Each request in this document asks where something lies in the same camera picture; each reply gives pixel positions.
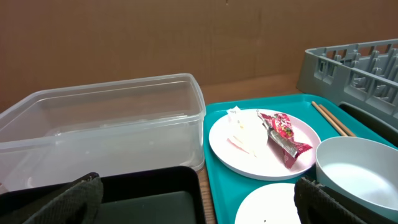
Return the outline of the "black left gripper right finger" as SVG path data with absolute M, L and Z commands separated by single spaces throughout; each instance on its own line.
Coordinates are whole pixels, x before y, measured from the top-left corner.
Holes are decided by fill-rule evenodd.
M 307 176 L 294 186 L 301 224 L 397 224 Z

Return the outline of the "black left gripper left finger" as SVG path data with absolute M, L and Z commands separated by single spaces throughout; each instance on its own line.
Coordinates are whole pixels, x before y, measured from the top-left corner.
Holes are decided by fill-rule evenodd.
M 99 174 L 1 195 L 1 224 L 93 223 L 103 198 Z

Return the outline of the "small pink bowl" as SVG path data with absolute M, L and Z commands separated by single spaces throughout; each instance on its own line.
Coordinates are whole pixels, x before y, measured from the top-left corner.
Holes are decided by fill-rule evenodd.
M 251 192 L 240 204 L 235 224 L 301 224 L 294 184 L 269 184 Z

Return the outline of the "grey bowl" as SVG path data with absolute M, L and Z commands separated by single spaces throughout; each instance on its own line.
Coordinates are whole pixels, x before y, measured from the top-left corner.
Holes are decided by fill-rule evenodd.
M 316 151 L 317 180 L 354 202 L 397 221 L 397 149 L 364 138 L 339 136 Z

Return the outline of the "wooden chopstick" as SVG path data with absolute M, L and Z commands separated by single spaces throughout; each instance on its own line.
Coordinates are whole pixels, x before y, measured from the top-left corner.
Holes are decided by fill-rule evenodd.
M 341 135 L 348 136 L 333 120 L 329 117 L 326 112 L 320 108 L 318 104 L 314 101 L 312 102 L 312 106 L 333 126 L 333 128 Z
M 351 137 L 356 137 L 356 135 L 348 129 L 335 115 L 333 115 L 328 109 L 326 109 L 323 105 L 319 105 L 319 107 L 348 135 Z

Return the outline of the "red snack wrapper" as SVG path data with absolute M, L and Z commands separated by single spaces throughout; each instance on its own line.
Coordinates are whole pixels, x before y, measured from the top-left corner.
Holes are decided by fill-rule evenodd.
M 291 169 L 298 157 L 310 150 L 312 146 L 295 141 L 293 126 L 287 114 L 268 115 L 259 110 L 256 113 L 267 130 L 268 136 L 282 148 L 285 167 Z

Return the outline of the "large white plate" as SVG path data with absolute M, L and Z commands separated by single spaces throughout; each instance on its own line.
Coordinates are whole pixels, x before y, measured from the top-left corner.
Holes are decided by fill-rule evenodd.
M 299 155 L 292 168 L 286 168 L 282 148 L 267 137 L 267 131 L 257 112 L 274 115 L 277 112 L 267 109 L 246 109 L 241 111 L 244 124 L 254 131 L 246 136 L 250 143 L 233 144 L 232 137 L 236 128 L 226 114 L 210 126 L 208 140 L 211 150 L 217 158 L 234 172 L 257 180 L 277 181 L 297 177 L 315 164 L 315 149 L 321 143 L 318 134 L 307 123 L 288 115 L 294 132 L 294 140 L 310 145 L 312 148 Z

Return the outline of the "white napkin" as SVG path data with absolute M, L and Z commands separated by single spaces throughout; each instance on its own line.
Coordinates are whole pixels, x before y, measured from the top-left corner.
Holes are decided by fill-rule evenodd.
M 237 106 L 228 109 L 227 115 L 228 141 L 245 153 L 259 157 L 260 147 L 267 144 L 268 137 L 258 118 Z

